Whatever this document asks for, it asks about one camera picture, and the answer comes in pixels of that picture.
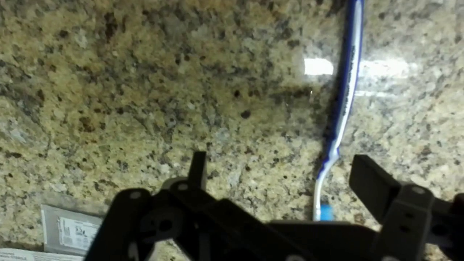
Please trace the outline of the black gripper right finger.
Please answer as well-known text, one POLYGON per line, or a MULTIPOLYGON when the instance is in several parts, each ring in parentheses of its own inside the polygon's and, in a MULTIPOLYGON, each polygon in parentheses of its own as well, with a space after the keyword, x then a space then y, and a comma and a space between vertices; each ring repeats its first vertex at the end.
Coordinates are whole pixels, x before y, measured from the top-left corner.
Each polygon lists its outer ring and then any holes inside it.
POLYGON ((464 195, 451 202, 414 183, 401 183, 369 156, 353 159, 350 188, 382 225, 374 261, 421 261, 437 246, 451 261, 464 261, 464 195))

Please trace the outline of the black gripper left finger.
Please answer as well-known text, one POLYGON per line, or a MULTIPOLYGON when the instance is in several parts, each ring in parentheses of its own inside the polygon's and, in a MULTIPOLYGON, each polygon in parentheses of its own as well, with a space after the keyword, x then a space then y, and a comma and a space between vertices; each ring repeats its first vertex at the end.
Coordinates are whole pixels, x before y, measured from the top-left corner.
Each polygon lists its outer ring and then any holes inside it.
POLYGON ((171 240, 190 261, 311 261, 311 253, 231 201, 206 192, 206 154, 158 193, 119 192, 84 261, 150 261, 171 240))

